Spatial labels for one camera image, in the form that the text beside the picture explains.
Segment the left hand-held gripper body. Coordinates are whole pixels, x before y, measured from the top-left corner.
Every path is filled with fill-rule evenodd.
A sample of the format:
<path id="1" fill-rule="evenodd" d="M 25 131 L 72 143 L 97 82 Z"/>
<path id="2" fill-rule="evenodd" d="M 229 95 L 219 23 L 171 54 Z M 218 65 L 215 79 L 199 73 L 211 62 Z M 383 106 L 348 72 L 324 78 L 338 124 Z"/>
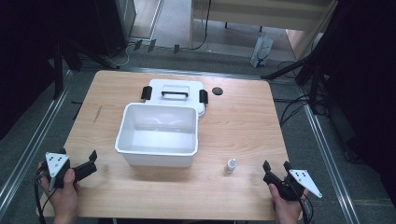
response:
<path id="1" fill-rule="evenodd" d="M 67 154 L 47 152 L 41 165 L 41 186 L 44 190 L 64 189 L 67 173 L 72 173 L 71 187 L 75 187 L 75 171 L 70 167 Z"/>

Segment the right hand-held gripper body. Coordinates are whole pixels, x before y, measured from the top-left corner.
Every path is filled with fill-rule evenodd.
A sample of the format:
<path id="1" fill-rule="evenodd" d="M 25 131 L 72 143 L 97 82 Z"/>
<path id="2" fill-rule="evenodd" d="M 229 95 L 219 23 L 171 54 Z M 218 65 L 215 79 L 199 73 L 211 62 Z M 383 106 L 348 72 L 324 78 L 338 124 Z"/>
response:
<path id="1" fill-rule="evenodd" d="M 322 197 L 322 193 L 306 170 L 288 170 L 287 176 L 276 187 L 280 197 L 286 201 L 299 201 L 306 189 L 318 198 Z"/>

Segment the small clear bottle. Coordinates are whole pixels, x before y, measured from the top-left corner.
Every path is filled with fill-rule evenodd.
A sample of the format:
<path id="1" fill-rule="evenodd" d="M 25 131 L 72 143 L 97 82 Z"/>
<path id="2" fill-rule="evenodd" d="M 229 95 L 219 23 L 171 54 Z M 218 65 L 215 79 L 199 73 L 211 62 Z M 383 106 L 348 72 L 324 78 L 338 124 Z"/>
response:
<path id="1" fill-rule="evenodd" d="M 224 167 L 224 172 L 228 175 L 231 174 L 234 169 L 236 168 L 236 159 L 230 159 L 227 161 L 225 167 Z"/>

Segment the white plastic storage box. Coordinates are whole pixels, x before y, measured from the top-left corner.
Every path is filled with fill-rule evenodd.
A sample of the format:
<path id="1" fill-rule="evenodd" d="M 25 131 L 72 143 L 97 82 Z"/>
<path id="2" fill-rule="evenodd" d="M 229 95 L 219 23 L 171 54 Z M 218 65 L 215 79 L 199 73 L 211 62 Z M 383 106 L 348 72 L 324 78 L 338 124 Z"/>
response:
<path id="1" fill-rule="evenodd" d="M 130 103 L 115 149 L 131 165 L 190 167 L 198 151 L 198 118 L 193 107 Z"/>

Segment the person's right hand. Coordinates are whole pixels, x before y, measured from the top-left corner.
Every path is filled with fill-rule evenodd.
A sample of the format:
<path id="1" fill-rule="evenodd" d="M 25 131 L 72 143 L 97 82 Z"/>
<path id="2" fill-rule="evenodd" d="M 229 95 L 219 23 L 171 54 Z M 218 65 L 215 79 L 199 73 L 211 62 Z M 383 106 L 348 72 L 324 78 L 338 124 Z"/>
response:
<path id="1" fill-rule="evenodd" d="M 297 224 L 302 213 L 300 203 L 282 199 L 274 184 L 269 184 L 268 188 L 272 196 L 272 206 L 276 211 L 276 224 Z"/>

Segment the person's left hand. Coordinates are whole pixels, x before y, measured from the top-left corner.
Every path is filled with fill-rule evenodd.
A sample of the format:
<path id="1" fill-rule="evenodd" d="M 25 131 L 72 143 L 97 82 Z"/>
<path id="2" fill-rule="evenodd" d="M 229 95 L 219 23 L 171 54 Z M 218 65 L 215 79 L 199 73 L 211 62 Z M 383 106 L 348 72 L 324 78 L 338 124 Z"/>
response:
<path id="1" fill-rule="evenodd" d="M 54 210 L 53 224 L 75 224 L 78 219 L 78 191 L 79 184 L 74 183 L 75 172 L 68 169 L 64 175 L 64 187 L 49 192 L 49 181 L 45 176 L 40 179 L 39 186 L 49 197 L 49 202 Z"/>

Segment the black metal stand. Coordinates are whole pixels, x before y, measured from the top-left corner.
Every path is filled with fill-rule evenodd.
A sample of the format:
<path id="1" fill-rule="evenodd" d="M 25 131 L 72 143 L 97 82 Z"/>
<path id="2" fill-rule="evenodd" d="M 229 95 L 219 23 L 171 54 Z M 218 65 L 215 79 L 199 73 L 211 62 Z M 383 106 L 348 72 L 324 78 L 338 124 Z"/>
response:
<path id="1" fill-rule="evenodd" d="M 273 80 L 281 77 L 288 72 L 294 71 L 300 68 L 300 72 L 295 77 L 295 82 L 298 86 L 305 85 L 309 79 L 312 79 L 310 92 L 308 94 L 308 105 L 315 115 L 319 115 L 320 112 L 317 109 L 318 106 L 318 86 L 319 81 L 323 78 L 323 72 L 321 69 L 322 61 L 325 58 L 326 49 L 316 47 L 309 55 L 302 58 L 301 60 L 288 65 L 270 75 L 263 75 L 261 79 Z"/>
<path id="2" fill-rule="evenodd" d="M 78 53 L 82 52 L 95 62 L 101 64 L 104 68 L 108 69 L 119 69 L 118 65 L 111 65 L 109 62 L 102 59 L 99 55 L 93 53 L 91 50 L 83 47 L 75 40 L 69 39 L 58 39 L 53 48 L 53 69 L 54 69 L 54 85 L 55 90 L 52 99 L 58 99 L 61 93 L 64 91 L 64 71 L 63 61 L 66 61 L 68 66 L 72 70 L 79 70 L 82 66 L 82 62 L 78 57 Z"/>

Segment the white paper bag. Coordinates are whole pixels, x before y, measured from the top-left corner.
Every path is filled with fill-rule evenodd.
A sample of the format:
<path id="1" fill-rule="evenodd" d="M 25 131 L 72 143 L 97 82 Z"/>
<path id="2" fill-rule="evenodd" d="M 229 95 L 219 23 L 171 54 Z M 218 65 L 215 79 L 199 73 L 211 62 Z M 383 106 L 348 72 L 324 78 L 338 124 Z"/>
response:
<path id="1" fill-rule="evenodd" d="M 264 67 L 270 55 L 274 40 L 263 33 L 256 42 L 250 63 L 253 67 Z"/>

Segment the dark cabinet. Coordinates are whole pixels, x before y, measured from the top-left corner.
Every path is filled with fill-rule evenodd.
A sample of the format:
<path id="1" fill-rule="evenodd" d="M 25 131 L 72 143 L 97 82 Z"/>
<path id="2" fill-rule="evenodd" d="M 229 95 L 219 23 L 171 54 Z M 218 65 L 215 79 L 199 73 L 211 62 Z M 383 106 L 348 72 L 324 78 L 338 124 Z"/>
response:
<path id="1" fill-rule="evenodd" d="M 134 27 L 134 0 L 94 0 L 98 16 L 100 47 L 114 56 L 127 47 Z"/>

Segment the metal floor rail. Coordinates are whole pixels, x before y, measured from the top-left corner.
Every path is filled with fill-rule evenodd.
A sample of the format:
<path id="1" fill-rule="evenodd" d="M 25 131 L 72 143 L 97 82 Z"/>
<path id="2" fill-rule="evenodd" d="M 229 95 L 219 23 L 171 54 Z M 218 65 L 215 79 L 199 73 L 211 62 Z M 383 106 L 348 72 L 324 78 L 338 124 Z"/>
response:
<path id="1" fill-rule="evenodd" d="M 333 224 L 335 224 L 335 220 L 340 220 L 341 224 L 361 224 L 350 190 L 335 162 L 332 149 L 322 131 L 318 117 L 312 112 L 308 103 L 304 104 L 304 112 L 316 139 L 318 151 L 327 177 L 330 178 L 330 188 L 332 189 L 328 195 L 314 201 L 314 205 L 318 208 L 318 212 L 314 214 L 314 220 Z"/>
<path id="2" fill-rule="evenodd" d="M 0 221 L 5 216 L 5 213 L 21 185 L 25 174 L 47 135 L 52 122 L 58 115 L 64 99 L 69 92 L 70 81 L 73 79 L 73 76 L 74 74 L 71 70 L 68 70 L 64 75 L 64 89 L 59 93 L 59 96 L 56 99 L 50 101 L 45 115 L 42 120 L 40 120 L 40 123 L 35 129 L 34 134 L 30 138 L 22 154 L 16 159 L 17 163 L 5 182 L 5 185 L 0 189 Z"/>

